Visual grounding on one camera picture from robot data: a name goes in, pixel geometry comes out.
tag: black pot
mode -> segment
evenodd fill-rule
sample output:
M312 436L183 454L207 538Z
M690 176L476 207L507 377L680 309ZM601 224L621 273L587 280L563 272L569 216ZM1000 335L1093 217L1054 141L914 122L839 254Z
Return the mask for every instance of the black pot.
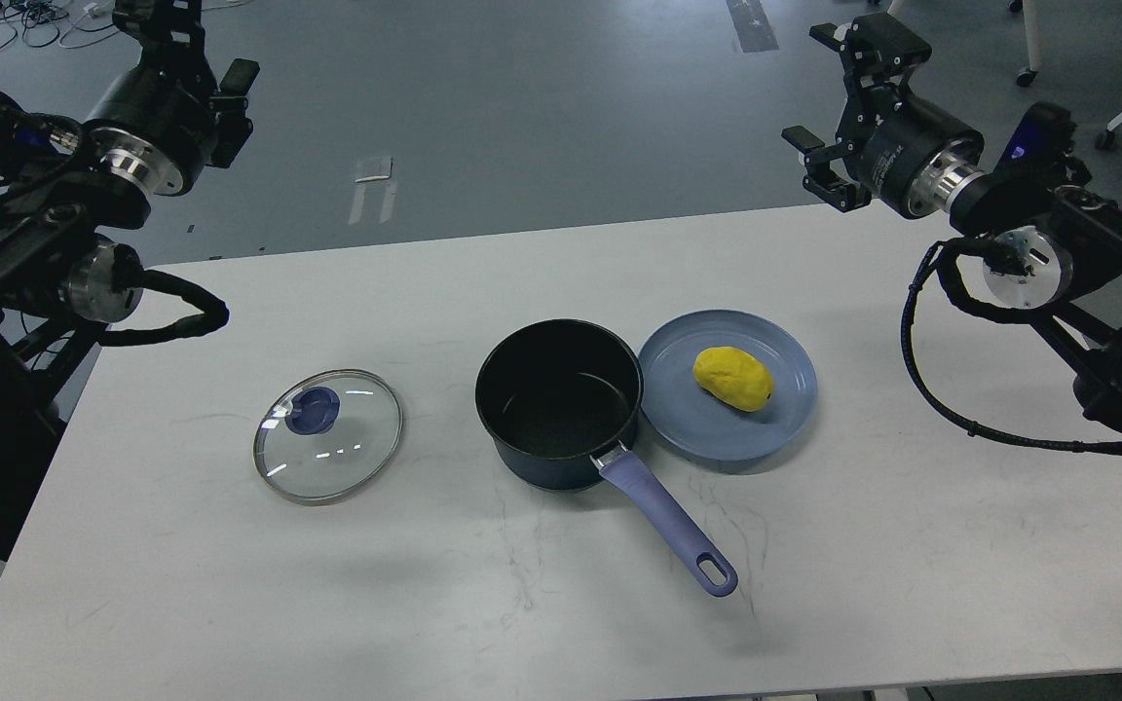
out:
M635 351L576 320L512 333L487 356L476 384L479 417L514 474L555 490L614 483L709 594L729 594L738 585L734 566L629 452L642 399Z

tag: chair wheel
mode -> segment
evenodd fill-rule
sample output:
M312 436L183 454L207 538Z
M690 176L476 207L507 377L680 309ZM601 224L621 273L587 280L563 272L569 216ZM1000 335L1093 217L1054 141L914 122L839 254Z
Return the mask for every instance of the chair wheel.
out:
M1112 150L1114 148L1114 132L1110 129L1103 129L1094 139L1094 147L1100 151Z

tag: pot handle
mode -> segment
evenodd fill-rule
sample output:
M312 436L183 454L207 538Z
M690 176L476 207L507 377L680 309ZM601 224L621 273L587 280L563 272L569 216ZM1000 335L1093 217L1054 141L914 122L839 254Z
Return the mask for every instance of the pot handle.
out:
M635 506L690 570L690 575L709 594L726 596L738 587L738 573L730 566L729 560L720 554L712 541L708 541L708 536L635 453L618 444L605 455L592 458L592 461L601 478L635 501ZM709 575L701 564L710 564L716 572Z

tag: blue plate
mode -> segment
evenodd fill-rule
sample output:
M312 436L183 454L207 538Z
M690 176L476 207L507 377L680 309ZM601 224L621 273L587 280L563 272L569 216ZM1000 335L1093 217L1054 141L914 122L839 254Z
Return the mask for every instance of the blue plate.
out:
M742 348L773 372L760 412L742 412L709 395L691 367L705 348ZM816 408L816 369L791 334L761 316L729 310L678 316L646 339L643 416L669 443L705 461L754 461L799 435Z

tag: table surface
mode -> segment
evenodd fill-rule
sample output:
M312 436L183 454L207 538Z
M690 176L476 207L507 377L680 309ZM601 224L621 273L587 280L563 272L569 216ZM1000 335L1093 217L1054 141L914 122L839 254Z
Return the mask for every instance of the table surface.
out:
M0 582L0 698L684 698L1122 670L1122 459L936 416L899 315L945 219L824 205L168 269L214 335L102 351ZM703 307L807 348L810 431L747 474L637 452L738 570L705 594L611 485L508 473L473 409L499 338L576 316L638 348ZM146 328L183 312L148 298ZM1102 439L1024 329L923 296L918 354L978 421ZM255 472L268 406L330 368L408 424L355 497Z

